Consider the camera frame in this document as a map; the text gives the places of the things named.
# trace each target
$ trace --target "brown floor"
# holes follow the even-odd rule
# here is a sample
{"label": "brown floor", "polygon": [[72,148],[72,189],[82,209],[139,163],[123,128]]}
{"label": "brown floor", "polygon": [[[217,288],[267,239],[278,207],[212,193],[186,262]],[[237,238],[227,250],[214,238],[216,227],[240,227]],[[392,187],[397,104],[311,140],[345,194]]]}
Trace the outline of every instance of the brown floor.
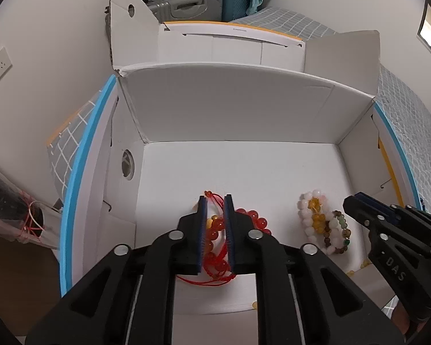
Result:
{"label": "brown floor", "polygon": [[60,297],[52,251],[0,237],[0,317],[8,329],[25,336]]}

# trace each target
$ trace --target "silver rivet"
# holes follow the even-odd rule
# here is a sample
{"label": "silver rivet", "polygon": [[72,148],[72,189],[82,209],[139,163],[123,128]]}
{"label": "silver rivet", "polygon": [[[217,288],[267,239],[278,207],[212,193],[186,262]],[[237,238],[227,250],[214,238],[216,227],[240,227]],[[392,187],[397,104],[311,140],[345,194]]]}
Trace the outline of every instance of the silver rivet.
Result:
{"label": "silver rivet", "polygon": [[168,236],[171,240],[180,240],[183,239],[184,233],[178,229],[175,229],[174,231],[169,232]]}
{"label": "silver rivet", "polygon": [[316,248],[313,244],[306,244],[303,246],[303,251],[309,255],[315,255],[318,252],[318,248]]}
{"label": "silver rivet", "polygon": [[263,237],[263,232],[260,231],[259,229],[251,229],[248,233],[248,236],[251,239],[258,240],[258,239],[261,239]]}
{"label": "silver rivet", "polygon": [[115,247],[115,249],[113,250],[113,252],[116,254],[116,255],[125,255],[125,254],[128,254],[128,252],[129,252],[129,248],[128,248],[128,246],[127,245],[117,245],[116,247]]}

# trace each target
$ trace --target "wall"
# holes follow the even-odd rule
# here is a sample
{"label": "wall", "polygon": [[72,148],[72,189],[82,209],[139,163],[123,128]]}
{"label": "wall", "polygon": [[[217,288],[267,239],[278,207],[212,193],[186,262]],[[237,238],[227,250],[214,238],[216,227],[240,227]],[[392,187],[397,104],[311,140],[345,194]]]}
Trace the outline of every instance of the wall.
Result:
{"label": "wall", "polygon": [[381,62],[431,112],[431,54],[416,37],[425,0],[271,0],[338,31],[378,30]]}
{"label": "wall", "polygon": [[57,199],[45,141],[112,73],[109,0],[4,0],[0,49],[13,63],[0,80],[0,170],[38,199]]}

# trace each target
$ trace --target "bed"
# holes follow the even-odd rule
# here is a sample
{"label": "bed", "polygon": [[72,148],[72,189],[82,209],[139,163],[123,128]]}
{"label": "bed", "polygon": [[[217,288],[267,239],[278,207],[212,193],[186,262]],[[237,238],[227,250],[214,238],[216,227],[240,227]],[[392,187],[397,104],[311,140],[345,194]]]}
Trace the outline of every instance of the bed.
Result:
{"label": "bed", "polygon": [[[268,7],[233,22],[288,33],[303,40],[336,33],[303,14],[279,7]],[[380,65],[376,105],[406,153],[423,210],[431,213],[431,114],[420,98],[383,65]]]}

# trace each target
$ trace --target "white cardboard box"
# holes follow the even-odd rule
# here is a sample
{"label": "white cardboard box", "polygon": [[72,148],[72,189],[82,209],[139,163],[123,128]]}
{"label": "white cardboard box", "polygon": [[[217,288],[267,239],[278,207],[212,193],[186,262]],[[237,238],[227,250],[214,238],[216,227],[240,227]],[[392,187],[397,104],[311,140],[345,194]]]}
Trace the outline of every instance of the white cardboard box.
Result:
{"label": "white cardboard box", "polygon": [[[297,210],[303,192],[320,188],[340,210],[359,191],[417,205],[399,142],[373,107],[377,32],[302,46],[286,38],[287,46],[274,43],[271,32],[221,37],[223,27],[214,33],[190,25],[193,33],[184,35],[158,24],[141,0],[111,0],[110,14],[120,76],[109,79],[96,102],[70,177],[61,230],[63,293],[116,244],[148,245],[174,229],[205,190],[230,193],[235,207],[256,209],[281,243],[297,248],[307,241]],[[224,55],[236,48],[239,55]],[[269,66],[258,60],[265,48]],[[121,170],[125,150],[134,160],[131,180]],[[370,244],[347,218],[350,248],[330,258],[357,271]],[[357,281],[383,305],[393,293],[372,276],[376,283]],[[253,275],[220,288],[178,281],[175,314],[183,323],[197,314],[222,314],[207,318],[224,322],[254,301]],[[175,336],[187,341],[182,331]]]}

